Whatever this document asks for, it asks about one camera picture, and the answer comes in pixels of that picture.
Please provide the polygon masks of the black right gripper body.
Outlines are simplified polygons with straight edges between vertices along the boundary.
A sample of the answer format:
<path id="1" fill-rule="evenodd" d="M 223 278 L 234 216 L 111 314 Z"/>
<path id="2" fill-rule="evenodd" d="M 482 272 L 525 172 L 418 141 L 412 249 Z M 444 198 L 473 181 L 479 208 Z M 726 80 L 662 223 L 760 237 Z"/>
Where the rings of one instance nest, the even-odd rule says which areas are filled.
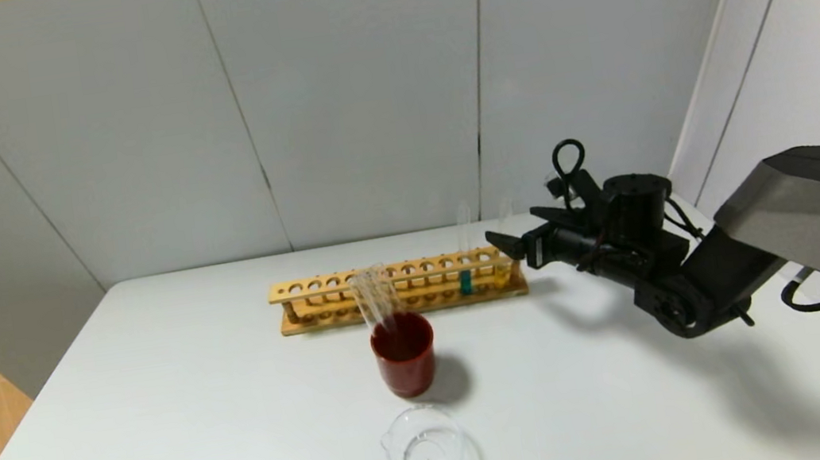
<path id="1" fill-rule="evenodd" d="M 574 268 L 590 266 L 604 245 L 596 234 L 584 234 L 579 227 L 555 222 L 530 230 L 521 240 L 527 264 L 534 269 L 555 263 Z"/>

